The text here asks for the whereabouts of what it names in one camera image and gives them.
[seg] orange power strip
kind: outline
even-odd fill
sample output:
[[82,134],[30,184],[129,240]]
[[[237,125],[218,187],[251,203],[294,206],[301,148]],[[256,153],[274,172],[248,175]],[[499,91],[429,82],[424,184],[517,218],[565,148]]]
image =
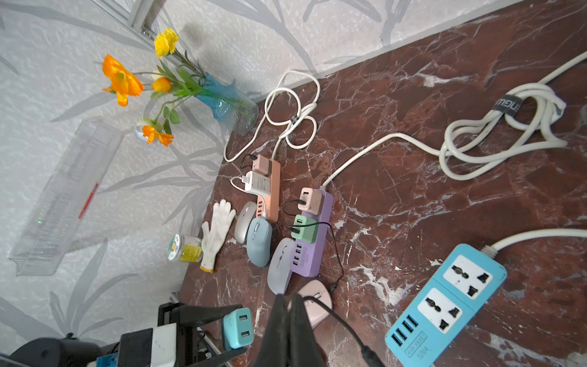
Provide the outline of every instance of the orange power strip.
[[[267,197],[263,197],[265,199],[265,204],[267,208],[265,212],[267,213],[267,221],[269,223],[276,223],[278,214],[279,214],[279,180],[281,178],[281,164],[274,160],[269,159],[271,162],[271,193]],[[257,197],[257,218],[261,218],[261,212],[263,212],[263,200],[261,197]]]

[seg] blue power strip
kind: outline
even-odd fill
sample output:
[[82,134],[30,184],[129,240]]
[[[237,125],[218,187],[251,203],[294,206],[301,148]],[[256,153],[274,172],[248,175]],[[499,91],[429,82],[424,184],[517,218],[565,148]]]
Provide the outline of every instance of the blue power strip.
[[385,335],[405,367],[429,367],[507,277],[505,268],[458,245]]

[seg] red marble surface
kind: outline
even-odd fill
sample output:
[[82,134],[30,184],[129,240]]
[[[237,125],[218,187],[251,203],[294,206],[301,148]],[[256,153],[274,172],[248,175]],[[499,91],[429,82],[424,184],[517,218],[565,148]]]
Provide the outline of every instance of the red marble surface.
[[[525,1],[322,79],[312,113],[319,123],[316,139],[305,150],[279,148],[280,202],[297,198],[302,187],[318,188],[358,149],[389,132],[440,147],[450,122],[482,118],[512,87],[538,81],[587,50],[586,19],[585,1]],[[335,197],[331,222],[345,268],[333,294],[334,310],[386,366],[401,364],[386,348],[384,334],[457,244],[481,248],[527,230],[587,228],[587,63],[550,85],[568,104],[552,127],[568,141],[566,148],[521,154],[479,178],[455,181],[440,170],[436,157],[392,140],[329,185]],[[315,86],[297,91],[307,103]],[[293,103],[280,96],[272,118],[289,118]],[[534,109],[534,102],[525,102],[517,118],[529,121]],[[280,131],[264,126],[247,153],[270,156]],[[309,131],[306,126],[296,132],[293,142],[304,142]],[[504,149],[520,134],[502,121],[474,154]],[[233,136],[230,155],[251,136]],[[531,141],[539,140],[535,133]],[[222,165],[211,202],[225,198],[240,210],[254,200],[228,181],[241,174],[241,162]],[[451,166],[461,172],[471,168],[454,160]],[[295,205],[286,210],[297,212]],[[292,221],[280,213],[272,250],[289,236],[283,227]],[[496,260],[506,267],[507,280],[434,365],[566,366],[570,353],[587,352],[586,249],[585,240],[549,238],[500,252]],[[231,229],[216,272],[192,266],[185,276],[184,302],[242,303],[251,309],[255,342],[234,361],[238,366],[254,361],[262,342],[275,297],[266,274],[267,268],[248,261]],[[329,285],[338,275],[329,240],[319,279]],[[294,274],[287,295],[308,280]],[[333,318],[323,321],[315,336],[329,366],[364,365],[357,345]]]

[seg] leaf pattern wallpaper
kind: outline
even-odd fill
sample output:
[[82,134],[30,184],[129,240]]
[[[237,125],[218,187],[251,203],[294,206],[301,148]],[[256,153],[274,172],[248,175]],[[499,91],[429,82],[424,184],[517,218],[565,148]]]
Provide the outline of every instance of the leaf pattern wallpaper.
[[[176,30],[207,71],[262,99],[287,69],[327,75],[506,2],[156,0],[149,23]],[[118,106],[101,91],[102,60],[150,71],[157,57],[89,1],[0,0],[0,35],[0,352],[69,332],[108,344],[152,327],[186,269],[166,260],[168,243],[198,234],[230,129],[195,100],[181,106],[168,149],[139,141],[134,128],[154,101]],[[56,273],[16,277],[8,254],[85,119],[125,137]]]

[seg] white cable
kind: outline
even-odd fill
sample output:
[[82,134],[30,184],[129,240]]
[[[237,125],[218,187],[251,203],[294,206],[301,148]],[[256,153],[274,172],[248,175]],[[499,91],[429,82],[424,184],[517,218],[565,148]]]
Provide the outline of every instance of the white cable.
[[524,233],[518,233],[504,238],[501,241],[497,241],[491,246],[485,246],[481,249],[485,255],[494,258],[498,251],[503,250],[509,245],[513,245],[517,242],[531,240],[534,238],[542,237],[583,237],[587,238],[587,230],[577,230],[574,228],[554,228],[549,230],[537,230],[529,231]]
[[[240,187],[238,187],[237,185],[235,185],[235,184],[234,184],[234,182],[232,182],[232,180],[234,180],[234,179],[240,179],[240,178],[241,178],[241,176],[235,176],[235,177],[232,177],[232,178],[230,179],[230,183],[231,183],[231,184],[234,186],[234,188],[235,188],[235,189],[237,189],[237,190],[241,190],[241,191],[242,191],[243,193],[245,193],[245,194],[251,194],[250,192],[248,192],[248,191],[245,191],[245,189],[244,189],[244,188],[240,188]],[[263,198],[263,196],[261,196],[261,195],[257,195],[257,196],[258,196],[258,197],[260,197],[260,198],[261,198],[261,201],[263,202],[263,212],[261,213],[261,217],[263,217],[263,218],[267,218],[267,209],[266,209],[266,208],[267,208],[267,206],[265,205],[265,198]]]
[[[305,105],[304,107],[302,107],[302,102],[300,102],[299,96],[297,95],[296,92],[294,92],[290,88],[286,88],[286,87],[281,86],[281,84],[285,80],[285,77],[291,73],[302,75],[307,78],[310,78],[316,84],[317,90],[316,90],[316,96],[314,97],[314,100],[312,100],[311,103]],[[269,111],[271,110],[271,106],[273,105],[273,101],[275,100],[275,97],[282,92],[286,92],[286,93],[289,93],[290,95],[292,95],[295,98],[296,102],[298,103],[298,111],[295,115],[295,123],[293,123],[291,119],[286,120],[286,121],[281,121],[281,122],[275,122],[275,121],[271,120],[271,118],[269,117]],[[232,158],[228,158],[226,155],[226,149],[228,147],[228,142],[226,142],[226,144],[224,145],[224,160],[226,160],[227,162],[230,163],[230,162],[234,161],[235,159],[239,158],[241,156],[241,154],[243,154],[244,151],[253,144],[253,142],[257,138],[257,135],[259,135],[259,130],[261,129],[261,126],[263,125],[263,122],[265,120],[269,121],[269,123],[274,126],[287,125],[284,132],[282,132],[278,136],[277,143],[275,144],[275,148],[273,148],[273,154],[271,154],[272,159],[275,159],[275,155],[277,154],[277,147],[281,143],[281,140],[283,140],[284,138],[285,138],[285,141],[287,142],[287,144],[290,147],[292,147],[293,149],[304,149],[305,147],[310,145],[310,143],[314,140],[314,137],[316,136],[316,132],[318,131],[318,125],[316,124],[316,120],[312,116],[310,116],[310,112],[312,112],[316,108],[316,106],[317,106],[316,102],[318,101],[319,96],[320,96],[320,83],[318,82],[318,80],[315,77],[313,77],[310,74],[299,72],[297,70],[286,71],[285,74],[283,74],[283,76],[279,80],[279,83],[277,83],[277,87],[274,90],[272,90],[269,93],[269,95],[267,96],[267,98],[265,99],[265,114],[263,115],[263,118],[259,122],[259,126],[257,126],[257,129],[255,130],[255,134],[253,135],[253,139],[251,139],[251,141],[248,142],[247,145],[245,145]],[[302,123],[303,120],[310,120],[312,122],[312,124],[313,124],[312,135],[304,144],[295,145],[290,141],[289,135],[294,132],[294,130]]]
[[[501,116],[504,115],[503,112],[490,110],[481,120],[458,120],[452,122],[444,132],[444,143],[442,144],[440,150],[431,148],[428,145],[403,133],[388,134],[379,139],[378,141],[374,142],[367,148],[358,152],[355,156],[353,156],[345,164],[338,168],[332,175],[330,175],[330,177],[328,177],[328,179],[326,179],[326,181],[324,181],[324,183],[321,186],[321,189],[324,190],[326,186],[340,172],[342,172],[345,168],[347,168],[359,157],[368,153],[369,151],[371,151],[371,149],[391,139],[392,137],[399,137],[401,139],[407,140],[408,142],[416,145],[418,148],[430,154],[438,156],[438,162],[440,163],[442,171],[444,171],[444,173],[446,173],[446,175],[451,177],[452,179],[460,181],[471,180],[489,171],[490,169],[497,166],[507,158],[510,158],[521,153],[525,153],[527,151],[564,147],[567,145],[567,142],[554,136],[554,134],[552,134],[550,130],[550,125],[552,125],[559,118],[561,118],[563,111],[565,110],[566,103],[563,102],[559,97],[557,97],[555,92],[545,84],[585,59],[587,59],[587,52],[584,52],[579,56],[575,57],[574,59],[570,60],[569,62],[565,63],[557,70],[542,78],[538,83],[527,83],[515,87],[507,93],[508,95],[514,95],[516,97],[519,97],[522,100],[529,97],[534,98],[537,104],[534,118],[532,119],[530,124],[523,124],[517,121],[512,116],[505,115],[505,121],[508,123],[508,125],[515,129],[523,131],[519,139],[509,149],[506,149],[496,154],[491,154],[482,157],[469,156],[464,153],[465,151],[470,150],[471,148],[481,143],[483,139],[485,139],[487,135],[489,135],[491,130],[499,122]],[[530,136],[533,134],[533,132],[536,130],[540,130],[544,138],[544,141],[538,143],[525,144],[530,138]],[[454,140],[457,138],[457,136],[461,134],[479,135],[470,143],[462,147],[457,147],[454,144]],[[447,162],[450,156],[454,156],[463,162],[483,164],[483,166],[467,174],[456,174],[452,172],[448,167]]]

